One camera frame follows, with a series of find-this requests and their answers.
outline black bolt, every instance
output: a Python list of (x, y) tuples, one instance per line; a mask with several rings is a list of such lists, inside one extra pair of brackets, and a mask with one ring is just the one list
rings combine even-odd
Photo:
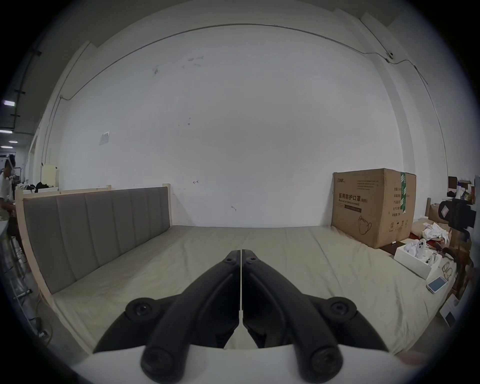
[(162, 348), (150, 348), (145, 351), (143, 367), (152, 374), (167, 374), (173, 369), (172, 356)]
[(348, 305), (341, 301), (337, 301), (333, 303), (330, 308), (332, 309), (333, 312), (339, 315), (344, 315), (348, 312)]
[(317, 350), (312, 355), (312, 368), (315, 372), (321, 374), (334, 373), (339, 370), (339, 360), (337, 358), (338, 352), (334, 347), (325, 347)]
[(150, 313), (152, 311), (152, 307), (146, 303), (140, 303), (135, 306), (135, 313), (137, 316), (144, 316), (147, 313)]

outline white product box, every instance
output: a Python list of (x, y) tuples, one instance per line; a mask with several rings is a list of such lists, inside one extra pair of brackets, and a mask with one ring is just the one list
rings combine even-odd
[(412, 256), (405, 251), (405, 245), (402, 245), (396, 249), (393, 259), (397, 260), (400, 264), (407, 267), (410, 271), (415, 272), (418, 276), (424, 278), (425, 280), (433, 276), (436, 269), (440, 265), (440, 262), (442, 261), (442, 256), (429, 248), (425, 248), (425, 255), (436, 253), (439, 256), (438, 260), (430, 267), (428, 264), (420, 261), (415, 256)]

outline mattress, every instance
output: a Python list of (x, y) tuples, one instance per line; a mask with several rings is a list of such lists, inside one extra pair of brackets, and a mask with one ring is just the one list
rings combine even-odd
[[(129, 301), (179, 294), (236, 249), (252, 250), (302, 293), (352, 300), (392, 353), (408, 349), (420, 337), (454, 281), (450, 278), (448, 287), (431, 294), (424, 279), (389, 254), (334, 227), (173, 226), (55, 293), (53, 309), (91, 353)], [(243, 326), (226, 346), (255, 347)]]

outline green tape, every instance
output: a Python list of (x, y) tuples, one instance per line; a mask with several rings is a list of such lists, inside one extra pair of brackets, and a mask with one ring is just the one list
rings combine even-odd
[(407, 211), (407, 178), (405, 172), (400, 172), (400, 181), (402, 183), (402, 199), (400, 200), (400, 209), (402, 213)]

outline headboard panel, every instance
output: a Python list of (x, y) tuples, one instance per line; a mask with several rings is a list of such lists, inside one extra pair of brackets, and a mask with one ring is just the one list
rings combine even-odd
[(25, 252), (31, 249), (27, 258), (35, 259), (32, 271), (37, 264), (48, 294), (165, 232), (171, 223), (168, 187), (17, 199)]

